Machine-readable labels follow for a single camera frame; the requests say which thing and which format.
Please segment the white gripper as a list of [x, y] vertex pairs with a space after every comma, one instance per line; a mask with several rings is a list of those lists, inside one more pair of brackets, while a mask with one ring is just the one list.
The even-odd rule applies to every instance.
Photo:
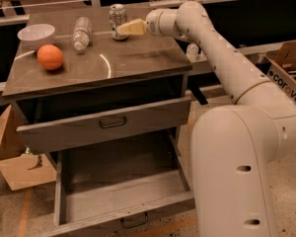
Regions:
[[116, 31], [122, 36], [141, 36], [148, 30], [155, 37], [174, 38], [179, 34], [176, 18], [176, 9], [156, 9], [146, 16], [146, 22], [141, 19], [135, 19], [118, 26]]

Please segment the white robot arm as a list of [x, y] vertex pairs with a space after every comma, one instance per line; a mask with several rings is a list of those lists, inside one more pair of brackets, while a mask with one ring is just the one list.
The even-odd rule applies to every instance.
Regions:
[[231, 103], [195, 122], [190, 141], [199, 237], [278, 237], [267, 163], [296, 145], [296, 104], [188, 1], [117, 27], [197, 44]]

